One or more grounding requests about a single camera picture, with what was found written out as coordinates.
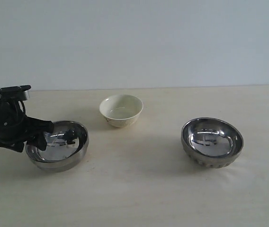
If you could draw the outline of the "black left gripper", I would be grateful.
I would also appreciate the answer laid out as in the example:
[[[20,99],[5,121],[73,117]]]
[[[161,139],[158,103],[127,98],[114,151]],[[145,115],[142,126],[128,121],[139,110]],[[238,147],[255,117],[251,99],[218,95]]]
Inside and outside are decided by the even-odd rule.
[[[27,146],[45,151],[47,142],[43,132],[53,133],[54,123],[28,117],[23,101],[9,101],[8,104],[12,105],[13,117],[0,125],[0,148],[22,152],[27,141]]]

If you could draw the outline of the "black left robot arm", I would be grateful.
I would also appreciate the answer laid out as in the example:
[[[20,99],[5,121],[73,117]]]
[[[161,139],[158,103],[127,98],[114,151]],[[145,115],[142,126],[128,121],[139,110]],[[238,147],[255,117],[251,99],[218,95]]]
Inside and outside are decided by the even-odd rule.
[[[30,85],[0,88],[0,148],[21,153],[27,143],[46,150],[44,133],[52,133],[54,124],[26,115],[24,101],[30,89]]]

